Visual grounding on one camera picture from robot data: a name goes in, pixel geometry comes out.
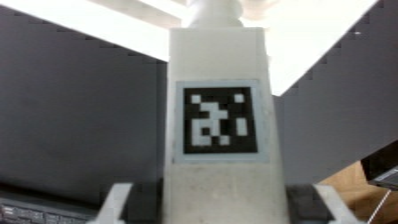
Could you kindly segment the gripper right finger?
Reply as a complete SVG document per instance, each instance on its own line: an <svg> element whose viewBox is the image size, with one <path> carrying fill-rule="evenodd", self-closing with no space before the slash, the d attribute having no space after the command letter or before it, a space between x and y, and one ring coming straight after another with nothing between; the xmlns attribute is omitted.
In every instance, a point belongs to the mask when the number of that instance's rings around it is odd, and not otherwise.
<svg viewBox="0 0 398 224"><path fill-rule="evenodd" d="M331 185L287 186L292 224L363 224Z"/></svg>

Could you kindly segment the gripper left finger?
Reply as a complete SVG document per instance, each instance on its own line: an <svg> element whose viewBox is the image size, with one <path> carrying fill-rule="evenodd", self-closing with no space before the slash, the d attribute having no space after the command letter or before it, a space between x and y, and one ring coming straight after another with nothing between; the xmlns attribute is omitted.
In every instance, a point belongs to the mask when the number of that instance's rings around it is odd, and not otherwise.
<svg viewBox="0 0 398 224"><path fill-rule="evenodd" d="M88 224L159 224L161 186L120 182L113 185L102 208Z"/></svg>

